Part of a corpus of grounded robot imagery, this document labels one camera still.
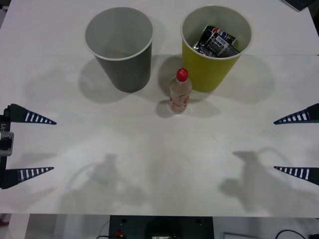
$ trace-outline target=black cable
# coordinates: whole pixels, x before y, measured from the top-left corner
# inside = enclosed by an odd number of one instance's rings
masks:
[[[96,239],[98,238],[112,238],[112,237],[109,237],[109,236],[98,236]]]
[[[293,233],[296,233],[296,234],[298,234],[299,236],[301,236],[303,239],[306,239],[303,235],[301,235],[300,233],[298,233],[298,232],[296,232],[296,231],[293,231],[293,230],[282,230],[282,231],[278,232],[278,234],[276,235],[276,239],[278,239],[279,235],[280,235],[281,233],[284,233],[284,232],[293,232]]]

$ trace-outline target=bottle label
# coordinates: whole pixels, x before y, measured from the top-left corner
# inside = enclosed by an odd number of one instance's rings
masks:
[[[169,99],[169,107],[174,112],[184,112],[187,107],[190,92],[185,95],[171,94]]]

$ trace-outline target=yellow paper cup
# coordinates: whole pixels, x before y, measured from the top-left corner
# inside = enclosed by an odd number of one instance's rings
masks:
[[[205,27],[213,25],[237,38],[239,54],[225,58],[212,58],[196,52],[195,45]],[[188,14],[180,27],[183,39],[183,68],[186,68],[196,91],[207,92],[217,88],[238,58],[249,47],[252,28],[248,20],[237,11],[225,6],[208,5]]]

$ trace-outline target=white table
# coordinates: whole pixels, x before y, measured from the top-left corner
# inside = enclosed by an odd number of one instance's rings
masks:
[[[318,102],[308,10],[209,3],[246,14],[254,43],[212,94],[193,92],[173,116],[166,84],[192,1],[13,0],[0,31],[0,109],[20,104],[57,125],[12,124],[7,168],[55,169],[0,191],[0,212],[318,217],[318,187],[273,169],[319,166],[316,124],[272,124]],[[90,17],[115,5],[140,8],[156,26],[152,76],[134,94],[106,80],[83,42]]]

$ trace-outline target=gray paper cup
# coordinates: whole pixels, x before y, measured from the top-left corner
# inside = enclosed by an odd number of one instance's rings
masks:
[[[85,30],[86,46],[124,92],[138,91],[149,82],[153,37],[152,21],[130,7],[98,13]]]

